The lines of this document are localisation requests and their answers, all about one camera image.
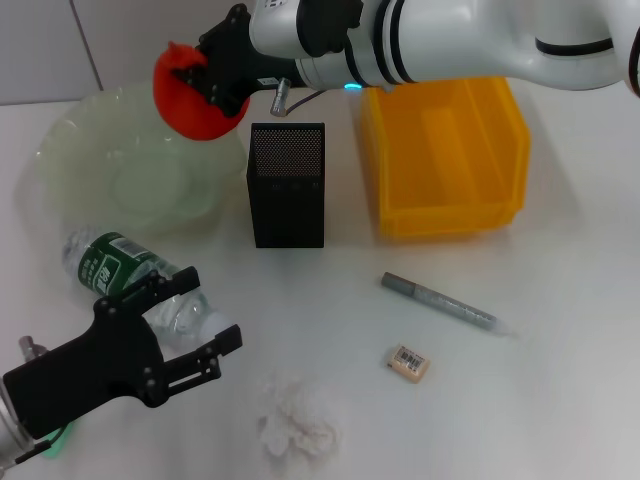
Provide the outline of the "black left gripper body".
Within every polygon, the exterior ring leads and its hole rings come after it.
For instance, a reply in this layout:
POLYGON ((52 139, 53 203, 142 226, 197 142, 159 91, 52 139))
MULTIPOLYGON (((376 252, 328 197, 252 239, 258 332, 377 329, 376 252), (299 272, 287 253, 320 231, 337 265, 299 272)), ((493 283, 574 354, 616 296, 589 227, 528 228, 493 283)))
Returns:
POLYGON ((164 359, 143 314, 149 302, 100 300, 82 335, 3 376, 21 425, 41 439, 119 398, 168 400, 164 359))

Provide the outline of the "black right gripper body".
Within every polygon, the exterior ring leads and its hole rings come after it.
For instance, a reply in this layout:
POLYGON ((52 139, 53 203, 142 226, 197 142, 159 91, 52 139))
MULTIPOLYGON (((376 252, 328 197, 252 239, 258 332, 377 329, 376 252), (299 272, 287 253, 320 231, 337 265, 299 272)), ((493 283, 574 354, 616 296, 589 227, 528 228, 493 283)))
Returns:
POLYGON ((234 5, 222 22, 200 37, 197 47, 207 60, 197 91, 226 117, 238 115, 252 94, 270 88, 263 79, 287 79, 292 87, 300 86, 295 61, 264 55, 254 48, 250 19, 244 4, 234 5))

